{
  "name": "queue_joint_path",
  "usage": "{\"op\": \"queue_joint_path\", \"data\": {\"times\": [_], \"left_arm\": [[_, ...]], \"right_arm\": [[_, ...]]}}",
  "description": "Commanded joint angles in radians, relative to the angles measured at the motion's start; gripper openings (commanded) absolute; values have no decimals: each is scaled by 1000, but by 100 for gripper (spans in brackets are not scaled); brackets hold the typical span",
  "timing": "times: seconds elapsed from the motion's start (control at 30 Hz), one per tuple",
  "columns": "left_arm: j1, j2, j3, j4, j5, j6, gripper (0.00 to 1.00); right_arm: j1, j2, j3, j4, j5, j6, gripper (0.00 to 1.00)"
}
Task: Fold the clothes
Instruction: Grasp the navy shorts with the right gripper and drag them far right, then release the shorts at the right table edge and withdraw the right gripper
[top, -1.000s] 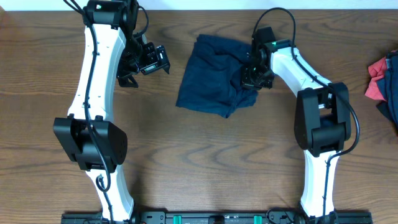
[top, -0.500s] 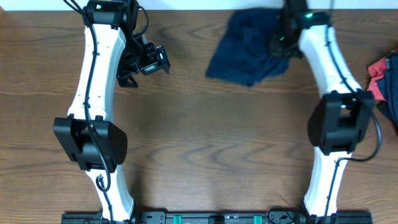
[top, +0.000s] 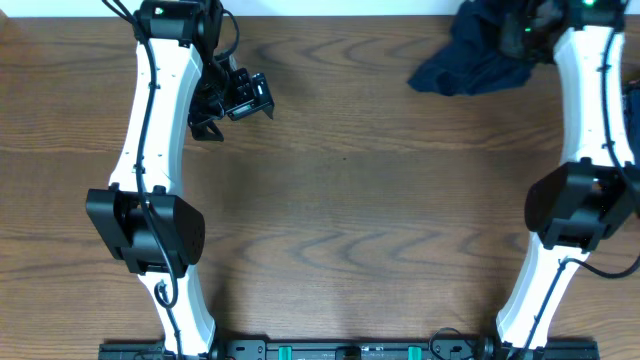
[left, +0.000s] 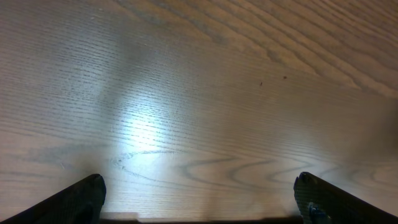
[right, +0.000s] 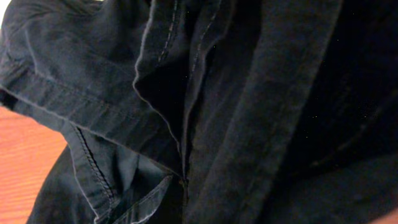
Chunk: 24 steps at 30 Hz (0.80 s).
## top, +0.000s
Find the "navy blue shorts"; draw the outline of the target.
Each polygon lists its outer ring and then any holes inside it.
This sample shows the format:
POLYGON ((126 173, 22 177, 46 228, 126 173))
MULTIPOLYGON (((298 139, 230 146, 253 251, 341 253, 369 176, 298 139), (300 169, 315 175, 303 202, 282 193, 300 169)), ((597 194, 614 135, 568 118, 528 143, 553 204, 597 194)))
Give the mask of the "navy blue shorts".
POLYGON ((450 41, 425 60, 407 80, 421 93, 475 96, 518 88, 535 64, 498 49, 499 33, 512 0, 464 1, 450 27, 450 41))

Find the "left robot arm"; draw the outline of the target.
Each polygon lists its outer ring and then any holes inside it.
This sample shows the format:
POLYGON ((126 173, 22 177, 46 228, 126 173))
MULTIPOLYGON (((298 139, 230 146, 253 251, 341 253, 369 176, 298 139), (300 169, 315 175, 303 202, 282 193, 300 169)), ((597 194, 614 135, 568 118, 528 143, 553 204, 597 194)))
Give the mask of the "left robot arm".
POLYGON ((266 77, 237 66, 218 47, 230 12, 218 1, 145 1, 109 8, 132 27, 137 82, 122 152, 104 189, 92 189, 87 214, 111 256, 148 290, 165 337, 107 343, 102 359, 222 359, 226 347, 201 289, 203 215, 183 197, 187 137, 220 142, 221 119, 272 114, 266 77))

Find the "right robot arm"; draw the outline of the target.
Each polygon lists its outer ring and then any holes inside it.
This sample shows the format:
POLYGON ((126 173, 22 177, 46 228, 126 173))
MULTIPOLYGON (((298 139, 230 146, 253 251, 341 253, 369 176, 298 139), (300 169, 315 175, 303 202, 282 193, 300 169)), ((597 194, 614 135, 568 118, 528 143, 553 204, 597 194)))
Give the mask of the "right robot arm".
POLYGON ((624 117, 625 1, 514 1, 500 32, 505 55, 559 71, 564 140, 559 166, 528 191, 526 258, 479 359, 596 359, 592 341, 548 337, 555 311, 599 243, 639 211, 639 167, 624 117))

